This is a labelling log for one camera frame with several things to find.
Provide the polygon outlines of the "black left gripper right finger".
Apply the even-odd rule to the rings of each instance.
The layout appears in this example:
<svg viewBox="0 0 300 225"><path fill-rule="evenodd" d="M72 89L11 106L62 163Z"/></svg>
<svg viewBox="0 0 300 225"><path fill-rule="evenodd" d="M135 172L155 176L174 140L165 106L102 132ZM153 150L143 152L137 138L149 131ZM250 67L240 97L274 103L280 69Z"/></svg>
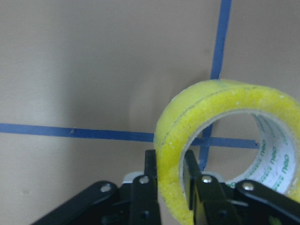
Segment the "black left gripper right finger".
<svg viewBox="0 0 300 225"><path fill-rule="evenodd" d="M234 205L228 201L217 178L203 174L192 150L183 161L183 185L194 225L240 225Z"/></svg>

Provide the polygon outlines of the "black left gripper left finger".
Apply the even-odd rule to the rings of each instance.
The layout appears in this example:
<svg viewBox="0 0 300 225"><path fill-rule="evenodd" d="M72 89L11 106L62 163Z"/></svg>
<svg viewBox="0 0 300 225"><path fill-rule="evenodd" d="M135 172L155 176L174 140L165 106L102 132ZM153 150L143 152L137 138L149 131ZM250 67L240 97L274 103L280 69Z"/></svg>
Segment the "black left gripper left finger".
<svg viewBox="0 0 300 225"><path fill-rule="evenodd" d="M133 180L131 188L130 224L161 224L155 150L147 150L145 152L144 173Z"/></svg>

